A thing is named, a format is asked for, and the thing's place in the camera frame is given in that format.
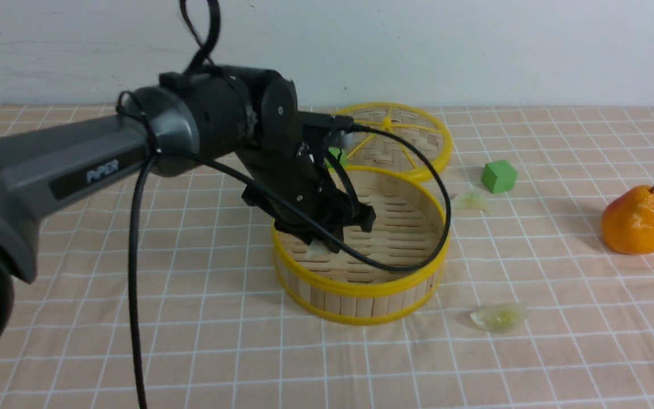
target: robotic arm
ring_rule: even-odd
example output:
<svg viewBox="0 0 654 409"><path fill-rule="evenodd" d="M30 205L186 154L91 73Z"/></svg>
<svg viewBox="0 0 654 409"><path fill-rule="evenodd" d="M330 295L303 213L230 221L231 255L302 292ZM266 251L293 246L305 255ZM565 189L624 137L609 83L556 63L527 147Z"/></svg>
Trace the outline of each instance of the robotic arm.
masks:
<svg viewBox="0 0 654 409"><path fill-rule="evenodd" d="M343 238L345 226L372 228L373 209L338 190L325 166L325 148L339 143L352 118L298 111L294 84L274 70L205 65L195 75L163 73L158 85L133 91L119 108L113 116L0 138L0 334L13 303L11 276L36 278L41 221L137 173L159 150L208 160L236 153L255 181L335 237ZM197 165L164 156L153 173L170 178ZM320 238L256 189L242 197L272 216L278 230L306 244Z"/></svg>

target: yellow plastic frame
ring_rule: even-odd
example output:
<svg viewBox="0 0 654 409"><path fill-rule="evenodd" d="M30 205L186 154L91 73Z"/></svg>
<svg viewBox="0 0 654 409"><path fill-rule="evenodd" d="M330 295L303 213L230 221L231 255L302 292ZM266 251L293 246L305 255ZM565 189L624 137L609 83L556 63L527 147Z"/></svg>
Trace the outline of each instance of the yellow plastic frame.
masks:
<svg viewBox="0 0 654 409"><path fill-rule="evenodd" d="M426 197L430 199L431 204L433 204L438 209L438 212L441 215L441 221L443 221L444 223L446 222L446 213L444 212L441 204L439 204L438 200L436 200L436 198L428 190L426 190L423 186L421 186L420 183L408 178L408 176L406 176L405 174L395 173L391 170L373 168L373 166L351 165L351 166L347 166L345 170L347 171L360 170L366 172L388 174L393 178L402 179L403 181L408 182L412 186L416 187L416 189L420 190L421 193L425 194ZM292 298L299 306L306 309L310 313L319 316L320 318L327 319L328 321L333 321L335 323L340 323L340 324L351 324L351 325L374 325L374 324L389 323L390 321L394 321L395 319L400 319L400 318L404 318L405 316L408 316L413 311L415 311L416 309L420 308L423 304L425 304L426 301L428 301L430 297L435 293L436 289L438 288L438 284L441 281L441 278L443 277L443 272L444 272L443 264L444 261L446 260L446 253L447 253L448 245L450 243L450 235L449 235L448 239L446 240L446 243L444 243L443 245L443 248L438 253L438 256L436 256L436 258L433 261L431 261L427 266L423 267L417 272L414 272L413 274L410 274L408 276L402 277L400 279L391 282L384 282L374 285L364 285L364 284L353 284L350 282L337 282L331 279L326 279L315 273L312 273L311 271L303 267L301 264L296 262L293 258L291 258L291 256L289 256L283 244L279 240L279 234L280 234L279 231L277 231L274 225L272 224L272 242L274 244L275 266L277 266L277 258L278 258L284 263L284 266L287 267L289 272L296 275L300 280L306 282L308 285L311 285L311 287L315 287L319 290L324 291L325 293L330 293L334 295L344 295L344 296L356 297L356 298L387 297L390 295L395 295L397 293L402 293L405 290L409 290L410 288L419 285L421 282L425 282L434 274L438 275L436 276L436 280L433 284L433 288L431 288L431 290L428 293L426 293L425 297L416 301L413 305L408 306L407 308L403 308L400 311L395 311L392 314L388 314L385 316L377 316L377 318L355 318L354 316L342 316L339 314L324 311L307 303L305 300L299 297L298 294L294 293L294 291L291 290L291 288L289 288L288 285L286 285L283 278L281 277L279 270L276 269L277 279L279 280L280 285L285 290L287 295L289 295L289 297Z"/></svg>
<svg viewBox="0 0 654 409"><path fill-rule="evenodd" d="M433 165L433 168L435 168L436 172L438 173L444 170L446 166L448 166L449 161L451 161L452 150L454 150L454 142L452 141L451 132L448 130L448 128L443 122L438 121L438 119L436 119L433 115L429 114L423 109L415 108L413 106L407 106L400 103L374 102L374 103L361 103L353 106L348 106L347 108L340 109L335 114L350 115L351 111L356 111L358 109L371 108L371 107L387 108L388 114L392 108L400 108L403 109L404 111L410 111L428 119L431 122L431 124L435 125L436 130L441 134L443 134L443 148L441 148L441 152L439 152L438 156L431 162L431 165ZM355 153L355 151L358 150L359 147L361 146L358 145L358 147L354 148L353 151L350 153ZM410 161L410 163L413 164L413 166L415 167L416 164L413 163L412 158L410 158L410 155L408 155L407 149L403 148L403 151L405 151L405 155L407 156L408 161ZM405 176L405 178L409 179L410 181L418 182L418 183L423 183L430 179L433 179L433 175L430 173L428 168L426 168L426 166L421 166L420 168L415 168L413 170L402 172L400 174Z"/></svg>

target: green block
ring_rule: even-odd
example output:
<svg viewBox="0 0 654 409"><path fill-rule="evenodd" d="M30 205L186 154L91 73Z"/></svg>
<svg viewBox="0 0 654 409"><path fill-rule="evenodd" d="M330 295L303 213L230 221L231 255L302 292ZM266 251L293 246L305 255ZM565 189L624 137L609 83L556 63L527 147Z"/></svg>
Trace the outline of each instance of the green block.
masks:
<svg viewBox="0 0 654 409"><path fill-rule="evenodd" d="M492 194L510 191L514 188L518 173L507 160L492 161L483 166L481 183Z"/></svg>

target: table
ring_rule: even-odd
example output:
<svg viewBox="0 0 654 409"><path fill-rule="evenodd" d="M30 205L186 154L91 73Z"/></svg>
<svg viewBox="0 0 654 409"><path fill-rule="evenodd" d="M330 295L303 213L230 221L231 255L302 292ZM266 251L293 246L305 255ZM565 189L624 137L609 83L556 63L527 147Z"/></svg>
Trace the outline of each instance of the table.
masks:
<svg viewBox="0 0 654 409"><path fill-rule="evenodd" d="M613 254L599 237L605 205L654 182L654 108L425 109L454 138L452 196L480 189L487 161L511 161L519 180L491 214L454 213L444 283L396 323L327 323L286 298L270 220L241 202L242 184L208 169L150 177L139 274L150 407L654 407L654 254ZM0 136L109 114L0 106ZM42 224L39 277L15 283L0 339L0 408L136 407L133 185ZM530 308L522 328L472 325L470 311L503 302Z"/></svg>

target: gel piece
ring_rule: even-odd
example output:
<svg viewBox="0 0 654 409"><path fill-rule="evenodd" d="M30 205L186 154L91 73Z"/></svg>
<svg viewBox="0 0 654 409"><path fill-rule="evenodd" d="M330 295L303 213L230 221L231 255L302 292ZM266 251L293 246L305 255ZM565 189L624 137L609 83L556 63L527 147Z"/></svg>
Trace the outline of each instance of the gel piece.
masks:
<svg viewBox="0 0 654 409"><path fill-rule="evenodd" d="M307 247L307 252L306 252L306 257L307 258L312 258L312 257L319 257L319 256L326 256L327 254L330 253L329 248L325 246L322 241L319 240L312 240L312 243L309 244Z"/></svg>
<svg viewBox="0 0 654 409"><path fill-rule="evenodd" d="M467 191L454 197L451 202L454 210L479 210L491 212L491 205L488 203L488 197L478 190Z"/></svg>
<svg viewBox="0 0 654 409"><path fill-rule="evenodd" d="M526 318L526 308L520 304L502 304L478 308L471 319L486 332L509 332L518 328Z"/></svg>

